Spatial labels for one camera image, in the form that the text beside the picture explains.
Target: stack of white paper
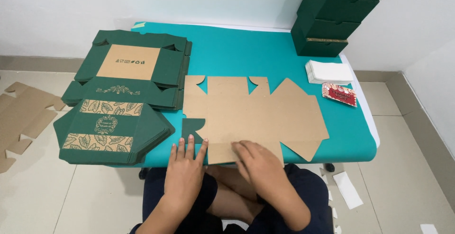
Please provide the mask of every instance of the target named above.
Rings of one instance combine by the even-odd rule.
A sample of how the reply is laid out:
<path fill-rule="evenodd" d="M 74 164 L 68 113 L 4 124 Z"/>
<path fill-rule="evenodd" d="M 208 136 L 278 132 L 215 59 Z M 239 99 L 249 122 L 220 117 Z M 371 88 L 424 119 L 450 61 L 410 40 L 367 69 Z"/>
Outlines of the stack of white paper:
<path fill-rule="evenodd" d="M 314 84 L 330 82 L 347 86 L 354 80 L 349 65 L 346 63 L 320 63 L 310 60 L 305 64 L 305 69 L 307 70 L 308 82 Z"/>

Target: teal paper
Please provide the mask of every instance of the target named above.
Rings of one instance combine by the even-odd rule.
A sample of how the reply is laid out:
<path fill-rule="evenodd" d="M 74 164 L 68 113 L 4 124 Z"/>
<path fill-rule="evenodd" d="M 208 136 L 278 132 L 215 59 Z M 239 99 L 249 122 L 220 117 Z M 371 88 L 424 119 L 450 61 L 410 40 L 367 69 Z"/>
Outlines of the teal paper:
<path fill-rule="evenodd" d="M 322 141 L 310 163 L 370 161 L 376 155 L 376 143 L 361 106 L 354 108 L 323 98 L 321 85 L 308 83 L 304 67 L 308 60 L 341 63 L 339 57 L 299 57 L 288 32 L 150 22 L 132 31 L 168 33 L 192 41 L 189 75 L 267 77 L 271 92 L 285 78 L 290 78 L 307 94 L 316 95 L 330 138 Z M 205 87 L 203 90 L 207 92 L 206 84 L 201 84 L 201 87 Z M 182 133 L 182 118 L 185 115 L 181 110 L 162 112 L 176 132 L 151 150 L 145 162 L 137 164 L 136 167 L 165 167 L 168 164 L 171 145 L 178 142 Z M 308 163 L 283 144 L 281 147 L 285 163 Z"/>

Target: stack of flat boxes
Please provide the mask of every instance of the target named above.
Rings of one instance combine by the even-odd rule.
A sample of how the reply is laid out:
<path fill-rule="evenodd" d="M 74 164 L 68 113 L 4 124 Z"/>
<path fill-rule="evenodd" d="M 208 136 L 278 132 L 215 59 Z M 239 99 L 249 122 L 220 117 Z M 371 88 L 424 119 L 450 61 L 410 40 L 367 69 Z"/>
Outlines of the stack of flat boxes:
<path fill-rule="evenodd" d="M 297 55 L 336 57 L 379 0 L 303 0 L 291 30 Z"/>

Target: black shorts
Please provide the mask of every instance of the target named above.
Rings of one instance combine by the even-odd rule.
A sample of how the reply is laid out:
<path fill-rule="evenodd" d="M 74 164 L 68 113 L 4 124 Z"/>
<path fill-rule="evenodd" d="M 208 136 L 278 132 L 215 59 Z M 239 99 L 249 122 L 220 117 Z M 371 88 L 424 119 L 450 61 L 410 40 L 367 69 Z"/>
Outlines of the black shorts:
<path fill-rule="evenodd" d="M 202 187 L 188 215 L 180 223 L 175 233 L 248 233 L 248 234 L 281 234 L 281 233 L 306 233 L 326 234 L 333 233 L 331 220 L 328 219 L 328 190 L 324 181 L 307 169 L 300 169 L 294 164 L 284 167 L 287 178 L 306 203 L 311 212 L 310 224 L 302 231 L 291 231 L 285 224 L 281 215 L 266 201 L 258 196 L 258 202 L 265 206 L 254 218 L 249 228 L 244 231 L 239 226 L 228 226 L 223 232 L 221 219 L 209 213 L 207 209 L 212 204 L 217 194 L 216 180 L 204 174 Z M 164 179 L 166 168 L 151 168 L 144 184 L 144 198 L 142 203 L 142 220 L 145 221 L 156 207 L 164 194 Z M 140 224 L 136 225 L 131 234 L 134 234 Z"/>

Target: white wall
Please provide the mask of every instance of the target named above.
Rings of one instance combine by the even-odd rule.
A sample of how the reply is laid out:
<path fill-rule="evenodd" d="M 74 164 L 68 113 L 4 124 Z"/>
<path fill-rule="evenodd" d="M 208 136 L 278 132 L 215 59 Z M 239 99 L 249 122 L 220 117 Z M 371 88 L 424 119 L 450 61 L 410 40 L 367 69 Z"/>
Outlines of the white wall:
<path fill-rule="evenodd" d="M 349 37 L 355 70 L 402 71 L 455 39 L 455 0 L 381 0 Z"/>
<path fill-rule="evenodd" d="M 455 157 L 455 39 L 405 69 L 405 76 Z"/>
<path fill-rule="evenodd" d="M 0 55 L 84 58 L 134 22 L 291 28 L 301 0 L 0 0 Z"/>

